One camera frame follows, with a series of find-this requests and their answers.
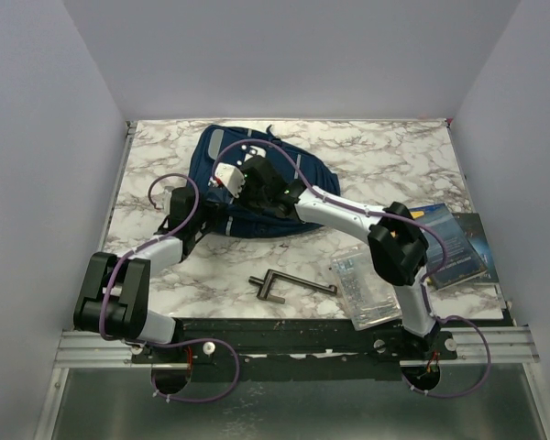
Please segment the navy blue student backpack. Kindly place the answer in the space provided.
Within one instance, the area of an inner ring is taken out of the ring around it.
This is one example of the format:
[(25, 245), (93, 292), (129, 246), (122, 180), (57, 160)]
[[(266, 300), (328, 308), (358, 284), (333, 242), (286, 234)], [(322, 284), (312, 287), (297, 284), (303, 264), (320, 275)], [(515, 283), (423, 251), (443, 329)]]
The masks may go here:
[[(216, 161), (233, 165), (245, 175), (239, 197), (209, 185)], [(238, 238), (288, 237), (319, 227), (289, 217), (290, 209), (281, 211), (285, 198), (304, 190), (300, 174), (313, 186), (334, 195), (341, 193), (337, 175), (319, 158), (270, 131), (210, 125), (201, 134), (189, 167), (189, 177), (204, 200), (220, 205), (213, 232)]]

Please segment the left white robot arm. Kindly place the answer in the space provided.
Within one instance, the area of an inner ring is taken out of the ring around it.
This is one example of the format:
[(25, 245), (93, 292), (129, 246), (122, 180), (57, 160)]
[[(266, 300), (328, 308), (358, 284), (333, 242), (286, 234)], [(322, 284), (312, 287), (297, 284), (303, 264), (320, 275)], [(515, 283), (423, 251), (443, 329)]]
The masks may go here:
[(149, 309), (150, 279), (182, 263), (226, 216), (226, 203), (191, 186), (167, 189), (165, 218), (152, 238), (126, 256), (96, 252), (88, 263), (73, 312), (76, 329), (104, 339), (152, 344), (164, 361), (185, 349), (178, 321)]

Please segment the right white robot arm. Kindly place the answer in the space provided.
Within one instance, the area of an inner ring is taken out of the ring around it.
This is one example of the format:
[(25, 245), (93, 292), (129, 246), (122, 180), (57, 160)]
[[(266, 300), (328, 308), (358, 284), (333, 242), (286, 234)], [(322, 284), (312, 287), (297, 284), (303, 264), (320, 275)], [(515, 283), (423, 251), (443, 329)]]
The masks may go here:
[(403, 337), (405, 352), (422, 359), (435, 351), (437, 321), (424, 286), (429, 244), (403, 204), (376, 208), (352, 202), (312, 186), (302, 175), (285, 181), (262, 157), (215, 176), (235, 202), (250, 211), (327, 226), (366, 244), (375, 272), (395, 290), (407, 331)]

